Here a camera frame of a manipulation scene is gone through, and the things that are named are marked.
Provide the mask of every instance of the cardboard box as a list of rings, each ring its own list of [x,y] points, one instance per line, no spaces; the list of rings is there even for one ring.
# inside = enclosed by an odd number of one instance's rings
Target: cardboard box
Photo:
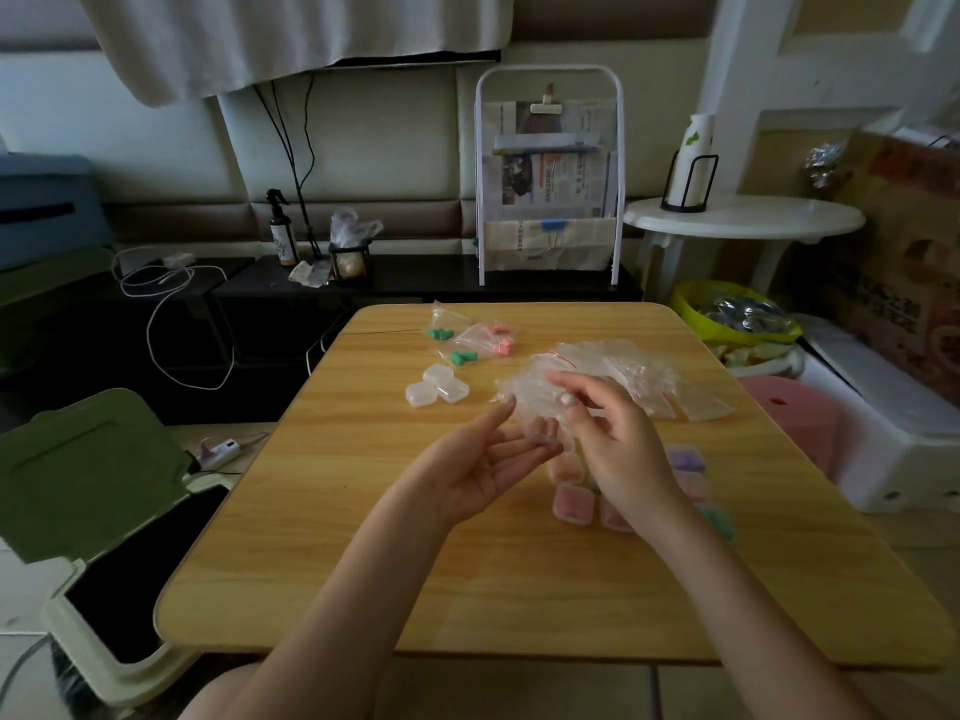
[[[960,154],[857,133],[836,175],[867,225],[820,245],[825,314],[960,406]]]

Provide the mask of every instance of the white round table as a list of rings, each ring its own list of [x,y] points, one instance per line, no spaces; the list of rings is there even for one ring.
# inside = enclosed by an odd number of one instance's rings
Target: white round table
[[[623,216],[625,224],[646,230],[643,300],[659,303],[669,300],[678,278],[710,277],[721,240],[766,241],[750,280],[750,288],[766,294],[791,242],[813,245],[824,237],[854,232],[866,222],[855,207],[794,196],[714,194],[706,211],[696,214],[667,212],[660,203],[659,197],[636,201]],[[691,246],[693,239],[702,241]],[[654,248],[663,249],[663,258],[658,272],[651,273]]]

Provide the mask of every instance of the white cloth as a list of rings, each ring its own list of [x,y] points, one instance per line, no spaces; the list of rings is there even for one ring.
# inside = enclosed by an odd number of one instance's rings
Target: white cloth
[[[498,50],[514,0],[80,0],[140,103],[214,96],[346,58]]]

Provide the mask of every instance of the spray bottle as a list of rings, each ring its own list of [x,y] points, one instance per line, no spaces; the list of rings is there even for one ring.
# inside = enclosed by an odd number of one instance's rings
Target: spray bottle
[[[276,255],[280,258],[280,265],[292,268],[300,261],[297,254],[297,238],[294,237],[294,231],[291,228],[293,220],[283,214],[281,205],[289,205],[283,197],[283,192],[279,189],[267,190],[267,202],[270,203],[272,211],[270,213],[270,234],[273,236],[273,244],[276,245]]]

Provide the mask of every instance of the floor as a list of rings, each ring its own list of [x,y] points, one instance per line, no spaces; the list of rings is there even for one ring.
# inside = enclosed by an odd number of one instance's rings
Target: floor
[[[196,454],[205,437],[241,444],[272,424],[171,427],[184,448]],[[223,468],[243,472],[263,441],[247,447]],[[870,518],[882,538],[960,624],[960,514],[911,512]],[[25,566],[0,541],[0,682],[20,655],[42,637],[44,598],[70,575],[65,559]],[[873,675],[858,683],[891,718],[960,718],[960,653],[931,675]],[[668,720],[739,720],[748,717],[720,668],[660,669]],[[925,704],[919,710],[918,703]],[[378,720],[403,718],[577,718],[647,717],[644,669],[636,666],[481,659],[395,659],[377,699]],[[4,720],[68,720],[45,645],[23,665],[4,702]],[[84,715],[121,718],[123,712]],[[141,717],[130,714],[130,717]],[[169,715],[153,714],[164,718]]]

